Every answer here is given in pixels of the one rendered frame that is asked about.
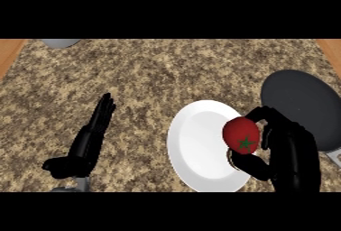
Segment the dark grey pan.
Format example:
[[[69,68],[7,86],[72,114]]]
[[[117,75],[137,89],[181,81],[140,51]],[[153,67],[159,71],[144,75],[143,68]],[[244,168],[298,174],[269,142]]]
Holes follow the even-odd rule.
[[[303,71],[278,70],[262,83],[261,105],[311,132],[318,151],[341,169],[341,96],[329,85]]]

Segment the grey round object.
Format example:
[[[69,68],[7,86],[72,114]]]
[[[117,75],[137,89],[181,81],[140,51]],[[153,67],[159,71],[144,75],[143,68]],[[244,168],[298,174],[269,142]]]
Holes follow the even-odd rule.
[[[41,42],[52,49],[67,48],[79,42],[79,39],[42,39]]]

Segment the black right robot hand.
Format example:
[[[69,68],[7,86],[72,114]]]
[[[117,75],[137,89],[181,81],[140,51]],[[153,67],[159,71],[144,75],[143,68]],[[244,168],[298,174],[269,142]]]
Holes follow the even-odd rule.
[[[312,134],[268,106],[258,106],[244,117],[253,122],[265,120],[261,148],[269,150],[269,157],[265,163],[250,153],[230,151],[234,167],[258,180],[269,180],[277,193],[318,192],[320,159]]]

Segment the white plate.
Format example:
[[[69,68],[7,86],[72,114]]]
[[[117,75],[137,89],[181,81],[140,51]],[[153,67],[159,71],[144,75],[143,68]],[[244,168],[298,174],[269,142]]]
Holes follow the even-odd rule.
[[[169,123],[166,148],[171,167],[197,192],[234,192],[249,180],[227,161],[224,123],[238,112],[224,103],[199,100],[185,105]]]

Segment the red tomato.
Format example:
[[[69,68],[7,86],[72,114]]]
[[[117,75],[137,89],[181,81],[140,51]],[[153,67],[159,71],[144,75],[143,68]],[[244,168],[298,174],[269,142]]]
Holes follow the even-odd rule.
[[[222,139],[234,152],[238,154],[253,153],[259,143],[259,131],[255,122],[244,116],[231,119],[222,127]]]

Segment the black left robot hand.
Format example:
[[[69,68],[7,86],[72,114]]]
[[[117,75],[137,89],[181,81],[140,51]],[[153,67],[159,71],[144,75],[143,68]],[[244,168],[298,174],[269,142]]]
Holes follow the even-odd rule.
[[[67,177],[85,178],[89,175],[97,163],[103,135],[114,109],[116,104],[110,94],[104,93],[88,123],[78,131],[67,155],[47,159],[42,163],[42,169],[50,172],[54,179]]]

